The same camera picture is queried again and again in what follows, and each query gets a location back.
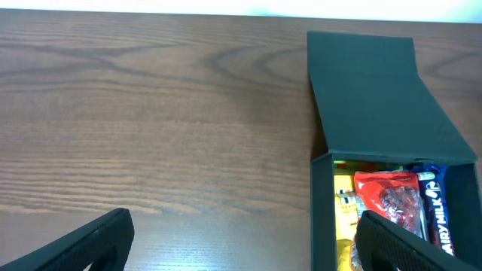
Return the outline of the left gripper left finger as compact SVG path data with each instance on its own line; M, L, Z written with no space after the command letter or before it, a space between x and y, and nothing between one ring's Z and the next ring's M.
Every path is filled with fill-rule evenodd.
M135 231L130 211L114 209L1 266L4 271L124 270Z

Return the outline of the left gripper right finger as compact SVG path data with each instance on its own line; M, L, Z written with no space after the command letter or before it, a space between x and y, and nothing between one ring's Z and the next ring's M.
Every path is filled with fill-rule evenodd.
M355 245L365 271L477 270L373 211L363 212Z

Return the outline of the yellow candy bag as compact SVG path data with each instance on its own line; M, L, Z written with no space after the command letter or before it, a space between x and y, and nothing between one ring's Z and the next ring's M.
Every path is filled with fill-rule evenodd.
M358 206L351 175L334 176L334 210L336 220L337 270L362 271L355 235L358 226Z

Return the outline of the red Hacks candy bag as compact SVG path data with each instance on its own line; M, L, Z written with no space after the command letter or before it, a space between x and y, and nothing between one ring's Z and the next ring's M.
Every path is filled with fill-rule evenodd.
M355 192L368 211L423 237L422 200L418 178L412 172L356 172Z

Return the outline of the dark blue Dairy Milk bar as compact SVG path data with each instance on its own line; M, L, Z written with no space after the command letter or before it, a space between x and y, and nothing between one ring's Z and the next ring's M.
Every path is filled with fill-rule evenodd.
M434 164L416 164L410 171L417 174L430 243L454 256L444 188L447 168Z

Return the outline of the green Haribo gummy bag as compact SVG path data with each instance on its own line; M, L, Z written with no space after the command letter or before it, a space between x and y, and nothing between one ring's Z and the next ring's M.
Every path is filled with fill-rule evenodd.
M336 175L354 175L356 172L392 172L402 170L403 166L390 163L369 163L361 161L335 160Z

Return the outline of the black gift box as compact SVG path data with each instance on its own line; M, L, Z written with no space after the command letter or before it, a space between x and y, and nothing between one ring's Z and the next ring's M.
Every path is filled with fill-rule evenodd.
M447 166L455 253L480 268L477 157L419 77L413 40L309 32L307 60L328 148L310 164L312 268L337 267L335 160Z

